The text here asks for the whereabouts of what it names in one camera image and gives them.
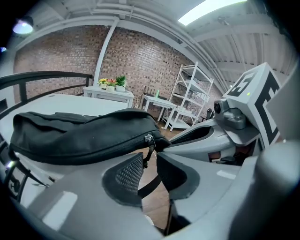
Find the wooden floor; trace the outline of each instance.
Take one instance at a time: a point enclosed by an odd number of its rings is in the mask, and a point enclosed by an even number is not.
[[[161,128],[161,133],[167,138],[171,139],[178,133],[182,132],[182,130],[174,129],[170,132],[170,129],[167,130],[162,129],[165,126],[165,123],[159,123],[159,127]],[[143,152],[144,157],[146,157],[148,153],[148,148],[137,150],[136,152]],[[151,159],[148,162],[148,168],[144,169],[144,174],[140,180],[139,188],[147,185],[157,176],[157,167],[156,167],[156,157],[152,154]],[[143,198],[142,200],[143,212],[145,215],[149,216],[154,225],[164,229],[167,224],[168,211],[169,211],[169,194],[162,183],[148,196]]]

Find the small white table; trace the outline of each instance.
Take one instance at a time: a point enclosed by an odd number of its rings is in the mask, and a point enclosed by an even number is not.
[[[4,140],[10,144],[10,138],[14,131],[13,118],[16,114],[23,112],[37,112],[41,114],[54,114],[60,112],[99,116],[126,108],[127,103],[74,95],[50,94],[13,110],[3,119],[1,119],[0,133]],[[32,172],[35,173],[35,175],[38,176],[42,182],[47,184],[51,184],[48,176],[51,176],[57,180],[80,167],[51,165],[35,162],[21,154],[18,154],[18,157],[25,167],[32,170]]]
[[[98,86],[90,86],[83,88],[83,92],[85,97],[88,97],[88,94],[90,93],[92,94],[93,98],[97,98],[98,96],[100,96],[100,98],[107,100],[126,102],[127,108],[132,108],[134,95],[132,94],[132,92],[127,90],[125,90],[125,92],[109,92],[104,89],[101,89]]]
[[[165,108],[166,108],[166,109],[171,108],[172,111],[171,111],[170,116],[173,116],[174,111],[175,111],[175,109],[176,109],[176,107],[177,107],[176,104],[171,103],[170,101],[163,100],[163,99],[160,99],[160,98],[158,98],[158,97],[150,97],[150,96],[147,96],[147,95],[144,95],[144,94],[143,94],[142,99],[141,99],[141,102],[140,102],[140,106],[139,106],[140,109],[142,108],[144,99],[147,101],[147,102],[146,102],[145,109],[144,109],[145,111],[148,110],[148,107],[149,107],[149,103],[150,103],[150,102],[153,103],[153,105],[155,105],[155,106],[162,107],[161,110],[160,110],[160,113],[159,113],[159,116],[158,116],[157,121],[160,120],[160,118],[161,118],[161,116],[162,116],[162,114],[163,114]],[[170,123],[170,120],[171,120],[171,118],[169,118],[169,120],[168,120],[167,123],[165,124],[164,129],[167,129],[167,128],[168,128],[169,123]]]

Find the ceiling light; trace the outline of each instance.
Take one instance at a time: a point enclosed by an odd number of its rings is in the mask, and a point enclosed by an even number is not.
[[[13,31],[19,34],[31,33],[33,30],[33,20],[32,17],[25,16],[18,20],[17,24],[14,26]]]
[[[206,0],[200,3],[198,6],[194,7],[178,21],[183,25],[187,26],[188,24],[195,21],[199,17],[202,17],[212,11],[215,11],[219,8],[223,8],[234,3],[245,2],[245,1],[247,0]]]

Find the brick wall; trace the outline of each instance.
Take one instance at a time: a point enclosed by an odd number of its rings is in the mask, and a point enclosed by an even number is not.
[[[108,29],[103,26],[83,26],[43,36],[17,52],[14,71],[74,71],[94,74],[107,32]],[[160,96],[169,99],[181,64],[189,65],[192,62],[153,37],[117,27],[107,47],[100,77],[125,75],[127,89],[135,96],[134,104],[145,86],[159,89]],[[32,97],[41,92],[82,82],[84,80],[39,80],[27,83],[27,92]],[[70,89],[64,93],[79,92],[82,90]],[[212,89],[212,94],[207,108],[212,108],[213,101],[221,97],[215,88]],[[157,117],[160,108],[150,105],[149,111]]]

